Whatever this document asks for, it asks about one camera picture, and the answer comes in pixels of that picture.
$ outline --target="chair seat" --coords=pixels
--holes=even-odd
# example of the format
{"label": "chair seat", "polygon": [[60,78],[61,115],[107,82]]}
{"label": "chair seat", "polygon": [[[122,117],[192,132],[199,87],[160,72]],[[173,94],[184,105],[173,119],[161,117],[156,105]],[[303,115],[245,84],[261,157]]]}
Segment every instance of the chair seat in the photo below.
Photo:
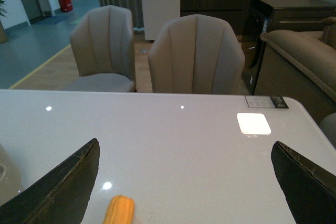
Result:
{"label": "chair seat", "polygon": [[66,91],[134,92],[135,83],[117,73],[98,73],[83,76],[64,88]]}

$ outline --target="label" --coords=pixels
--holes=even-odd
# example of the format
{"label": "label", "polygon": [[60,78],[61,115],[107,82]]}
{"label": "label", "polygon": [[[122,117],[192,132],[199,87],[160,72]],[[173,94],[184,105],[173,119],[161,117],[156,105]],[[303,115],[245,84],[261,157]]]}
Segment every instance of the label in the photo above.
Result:
{"label": "label", "polygon": [[284,101],[284,98],[280,95],[275,95],[273,97],[270,97],[274,106],[278,109],[288,109],[287,104]]}
{"label": "label", "polygon": [[284,98],[279,95],[273,97],[259,97],[255,95],[245,96],[247,105],[250,108],[276,108],[276,109],[288,109]]}

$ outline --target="wooden floor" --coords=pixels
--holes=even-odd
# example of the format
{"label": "wooden floor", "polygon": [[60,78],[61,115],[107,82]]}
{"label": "wooden floor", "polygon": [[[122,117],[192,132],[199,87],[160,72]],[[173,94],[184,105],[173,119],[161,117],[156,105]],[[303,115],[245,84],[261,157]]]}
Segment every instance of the wooden floor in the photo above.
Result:
{"label": "wooden floor", "polygon": [[[151,93],[151,76],[147,58],[152,47],[152,42],[144,39],[144,33],[136,33],[134,40],[137,92]],[[28,90],[62,90],[79,78],[77,65],[73,56],[72,49],[69,45],[11,88]],[[249,94],[242,81],[238,86],[237,94]]]}

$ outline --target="chair backrest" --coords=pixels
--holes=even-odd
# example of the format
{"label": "chair backrest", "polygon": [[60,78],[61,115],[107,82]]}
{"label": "chair backrest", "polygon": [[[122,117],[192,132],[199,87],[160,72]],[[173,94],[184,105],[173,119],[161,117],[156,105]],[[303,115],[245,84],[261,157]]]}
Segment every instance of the chair backrest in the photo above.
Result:
{"label": "chair backrest", "polygon": [[336,113],[326,116],[319,126],[330,143],[336,148]]}
{"label": "chair backrest", "polygon": [[70,35],[80,76],[118,73],[135,82],[132,13],[117,6],[89,11]]}
{"label": "chair backrest", "polygon": [[245,63],[230,24],[199,14],[168,21],[148,60],[158,93],[232,94]]}

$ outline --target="yellow floor line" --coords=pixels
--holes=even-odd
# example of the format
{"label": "yellow floor line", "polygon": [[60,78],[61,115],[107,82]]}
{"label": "yellow floor line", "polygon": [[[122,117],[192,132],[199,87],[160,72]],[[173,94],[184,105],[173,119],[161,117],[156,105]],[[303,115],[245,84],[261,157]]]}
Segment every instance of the yellow floor line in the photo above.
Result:
{"label": "yellow floor line", "polygon": [[26,76],[24,76],[21,80],[19,80],[17,83],[15,83],[14,85],[10,86],[9,89],[14,89],[16,88],[18,85],[20,85],[22,82],[24,82],[25,80],[27,80],[30,76],[32,76],[33,74],[35,74],[38,70],[40,70],[42,67],[44,67],[46,64],[48,64],[49,62],[51,62],[53,59],[55,59],[57,56],[59,56],[62,52],[64,52],[65,50],[67,50],[71,45],[67,45],[65,48],[63,48],[60,52],[58,52],[57,54],[55,54],[54,56],[52,56],[49,60],[47,60],[46,62],[44,62],[41,66],[39,66],[38,68],[34,69],[32,72],[30,72],[29,74],[27,74]]}

